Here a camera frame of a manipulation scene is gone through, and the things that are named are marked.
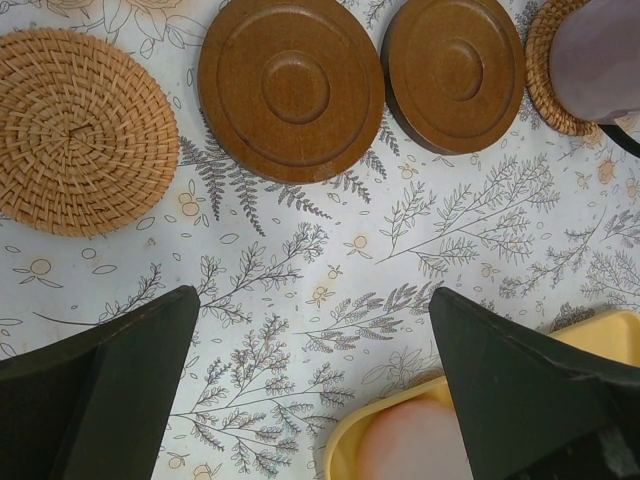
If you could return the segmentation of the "brown wooden coaster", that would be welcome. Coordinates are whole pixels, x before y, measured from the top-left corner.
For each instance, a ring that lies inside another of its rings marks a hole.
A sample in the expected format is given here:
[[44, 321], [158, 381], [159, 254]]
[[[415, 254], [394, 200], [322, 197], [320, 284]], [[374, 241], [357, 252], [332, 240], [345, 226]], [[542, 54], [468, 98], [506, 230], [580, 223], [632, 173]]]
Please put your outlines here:
[[385, 32], [380, 59], [396, 122], [439, 154], [497, 142], [524, 95], [524, 49], [498, 1], [407, 1]]
[[231, 1], [198, 63], [220, 147], [266, 179], [317, 183], [351, 168], [381, 123], [384, 78], [358, 20], [337, 1]]

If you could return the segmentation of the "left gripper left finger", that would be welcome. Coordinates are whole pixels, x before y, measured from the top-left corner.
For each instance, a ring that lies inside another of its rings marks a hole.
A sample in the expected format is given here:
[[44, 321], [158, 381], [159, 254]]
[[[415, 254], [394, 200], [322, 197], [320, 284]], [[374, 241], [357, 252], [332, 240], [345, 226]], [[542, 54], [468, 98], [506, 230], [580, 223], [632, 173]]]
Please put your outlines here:
[[4, 479], [148, 479], [200, 301], [180, 286], [1, 363]]

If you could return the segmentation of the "woven rattan coaster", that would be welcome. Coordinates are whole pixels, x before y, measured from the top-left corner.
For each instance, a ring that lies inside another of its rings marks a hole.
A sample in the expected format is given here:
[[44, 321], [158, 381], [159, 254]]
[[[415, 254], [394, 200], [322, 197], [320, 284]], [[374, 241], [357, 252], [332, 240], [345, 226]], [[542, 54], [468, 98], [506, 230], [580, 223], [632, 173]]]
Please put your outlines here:
[[90, 237], [152, 209], [174, 178], [179, 132], [155, 79], [90, 35], [33, 28], [1, 38], [1, 211]]
[[560, 104], [551, 83], [550, 52], [561, 23], [587, 3], [587, 0], [545, 1], [534, 15], [524, 49], [526, 86], [532, 104], [549, 127], [569, 136], [596, 133], [600, 127], [578, 119]]

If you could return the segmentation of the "purple mug black handle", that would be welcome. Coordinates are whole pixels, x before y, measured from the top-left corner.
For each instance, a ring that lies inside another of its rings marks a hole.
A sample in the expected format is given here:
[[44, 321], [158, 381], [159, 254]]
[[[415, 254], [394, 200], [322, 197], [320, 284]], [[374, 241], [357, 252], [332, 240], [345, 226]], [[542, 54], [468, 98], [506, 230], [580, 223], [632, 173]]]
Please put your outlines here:
[[570, 13], [553, 37], [549, 68], [568, 113], [639, 155], [639, 142], [615, 124], [639, 113], [638, 0], [589, 1]]

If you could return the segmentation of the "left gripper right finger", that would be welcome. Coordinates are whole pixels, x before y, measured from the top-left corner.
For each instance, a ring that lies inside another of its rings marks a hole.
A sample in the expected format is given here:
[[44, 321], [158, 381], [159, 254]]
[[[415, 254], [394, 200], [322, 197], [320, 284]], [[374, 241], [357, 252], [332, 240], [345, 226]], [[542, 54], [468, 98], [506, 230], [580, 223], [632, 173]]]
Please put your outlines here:
[[441, 287], [430, 319], [476, 479], [636, 479], [639, 370]]

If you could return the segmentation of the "light pink mug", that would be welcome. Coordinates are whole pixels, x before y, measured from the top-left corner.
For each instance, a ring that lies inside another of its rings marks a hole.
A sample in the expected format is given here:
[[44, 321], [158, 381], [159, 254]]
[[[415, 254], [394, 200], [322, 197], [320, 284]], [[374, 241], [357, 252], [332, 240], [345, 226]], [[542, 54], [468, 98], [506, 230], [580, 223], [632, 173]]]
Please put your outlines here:
[[471, 479], [454, 411], [431, 400], [402, 402], [376, 416], [357, 457], [359, 479]]

